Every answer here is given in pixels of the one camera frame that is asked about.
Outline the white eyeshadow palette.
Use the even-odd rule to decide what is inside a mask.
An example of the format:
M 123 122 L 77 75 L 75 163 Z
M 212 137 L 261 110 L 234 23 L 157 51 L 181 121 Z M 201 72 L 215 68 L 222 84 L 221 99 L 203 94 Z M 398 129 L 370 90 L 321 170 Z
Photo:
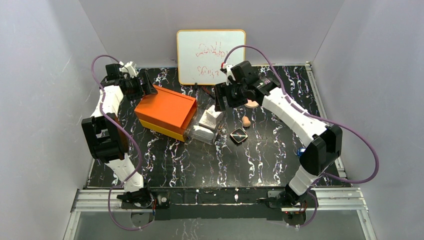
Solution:
M 198 124 L 204 128 L 214 130 L 221 122 L 223 115 L 222 111 L 215 111 L 215 105 L 213 104 L 203 112 Z

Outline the orange drawer organizer box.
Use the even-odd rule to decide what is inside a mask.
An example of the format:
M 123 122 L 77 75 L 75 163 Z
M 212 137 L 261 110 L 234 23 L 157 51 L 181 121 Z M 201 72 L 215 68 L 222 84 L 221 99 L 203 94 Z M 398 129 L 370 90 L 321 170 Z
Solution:
M 135 114 L 144 128 L 184 142 L 185 132 L 197 112 L 194 97 L 155 85 L 156 94 L 144 96 Z

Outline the clear plastic drawer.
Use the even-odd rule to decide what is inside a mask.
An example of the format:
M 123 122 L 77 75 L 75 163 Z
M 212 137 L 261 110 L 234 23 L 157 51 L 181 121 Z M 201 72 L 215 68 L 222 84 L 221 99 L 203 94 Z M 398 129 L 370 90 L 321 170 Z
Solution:
M 218 136 L 219 128 L 222 125 L 222 120 L 220 121 L 216 129 L 208 129 L 206 127 L 202 127 L 199 125 L 199 120 L 204 111 L 205 109 L 199 109 L 195 113 L 195 115 L 190 120 L 188 126 L 186 127 L 183 136 L 190 139 L 198 140 L 204 144 L 213 145 Z

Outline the black square compact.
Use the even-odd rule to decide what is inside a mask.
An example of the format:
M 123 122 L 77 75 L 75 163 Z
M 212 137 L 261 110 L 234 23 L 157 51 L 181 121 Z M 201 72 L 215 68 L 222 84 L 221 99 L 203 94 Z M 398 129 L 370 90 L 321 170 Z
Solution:
M 248 138 L 248 134 L 242 128 L 237 128 L 233 130 L 230 134 L 230 139 L 236 145 L 242 144 Z

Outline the beige gourd makeup sponge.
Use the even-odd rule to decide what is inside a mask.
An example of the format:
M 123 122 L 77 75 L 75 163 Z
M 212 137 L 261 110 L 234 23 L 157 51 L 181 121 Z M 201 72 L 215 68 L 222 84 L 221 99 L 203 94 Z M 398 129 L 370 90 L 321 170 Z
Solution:
M 241 123 L 244 128 L 249 128 L 251 126 L 251 121 L 247 116 L 243 116 L 241 118 Z

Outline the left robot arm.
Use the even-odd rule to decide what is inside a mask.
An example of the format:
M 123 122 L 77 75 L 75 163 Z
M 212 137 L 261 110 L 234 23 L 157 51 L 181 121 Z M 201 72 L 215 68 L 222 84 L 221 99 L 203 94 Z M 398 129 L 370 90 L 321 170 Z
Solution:
M 149 205 L 153 195 L 130 160 L 130 139 L 123 131 L 118 113 L 124 98 L 140 100 L 157 94 L 157 90 L 148 74 L 138 72 L 132 61 L 107 64 L 105 69 L 97 106 L 90 117 L 81 121 L 81 127 L 92 157 L 108 166 L 123 184 L 124 194 L 117 198 L 126 203 Z

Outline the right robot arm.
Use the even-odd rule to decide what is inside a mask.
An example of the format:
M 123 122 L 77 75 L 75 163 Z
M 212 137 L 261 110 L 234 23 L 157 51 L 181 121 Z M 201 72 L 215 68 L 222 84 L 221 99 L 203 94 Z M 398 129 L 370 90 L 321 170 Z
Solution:
M 222 63 L 220 70 L 226 80 L 214 86 L 215 111 L 257 102 L 283 121 L 305 146 L 298 170 L 280 194 L 284 204 L 301 202 L 313 183 L 341 155 L 342 129 L 309 116 L 307 110 L 285 93 L 277 76 L 260 77 L 249 61 L 236 65 Z

